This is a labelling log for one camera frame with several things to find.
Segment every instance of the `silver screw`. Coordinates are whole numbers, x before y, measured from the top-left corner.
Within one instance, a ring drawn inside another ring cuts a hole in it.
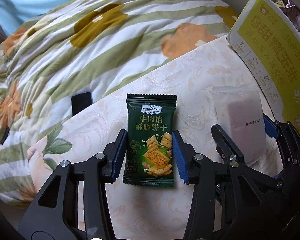
[[[236,161],[237,160],[237,156],[235,156],[234,154],[230,155],[230,160],[231,161]]]
[[[68,166],[69,165],[69,161],[67,161],[67,160],[64,160],[64,161],[62,161],[61,163],[60,163],[60,166],[61,167],[66,167],[66,166]]]
[[[203,155],[202,155],[201,153],[197,153],[197,154],[194,156],[194,158],[195,158],[196,160],[202,160],[202,159],[203,159]]]
[[[101,159],[103,159],[105,157],[105,155],[103,154],[103,153],[97,153],[96,154],[96,158],[98,159],[98,160],[101,160]]]
[[[239,167],[239,163],[237,163],[237,162],[230,162],[230,166],[233,167],[233,168],[237,168],[237,167]]]
[[[282,186],[283,186],[282,181],[279,181],[278,184],[277,184],[277,187],[278,187],[278,188],[282,188]]]

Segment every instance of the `green snack package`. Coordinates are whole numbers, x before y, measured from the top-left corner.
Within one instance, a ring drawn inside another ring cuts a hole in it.
[[[172,123],[177,96],[127,94],[128,148],[123,182],[173,187]]]

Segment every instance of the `black phone screen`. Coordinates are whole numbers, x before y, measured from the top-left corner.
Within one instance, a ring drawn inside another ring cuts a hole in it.
[[[80,113],[83,109],[92,105],[92,97],[90,92],[79,94],[71,98],[72,116]]]

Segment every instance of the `white package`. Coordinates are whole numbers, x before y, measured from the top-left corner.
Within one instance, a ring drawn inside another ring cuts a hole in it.
[[[239,87],[213,87],[218,123],[236,143],[247,165],[266,153],[266,132],[258,88],[244,84]]]

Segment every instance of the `striped blanket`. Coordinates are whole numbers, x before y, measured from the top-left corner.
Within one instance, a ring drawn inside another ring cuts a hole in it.
[[[96,102],[227,34],[236,17],[221,0],[71,0],[21,25],[0,45],[0,198],[32,200],[30,147],[49,132],[42,155],[71,148],[57,135],[73,95]]]

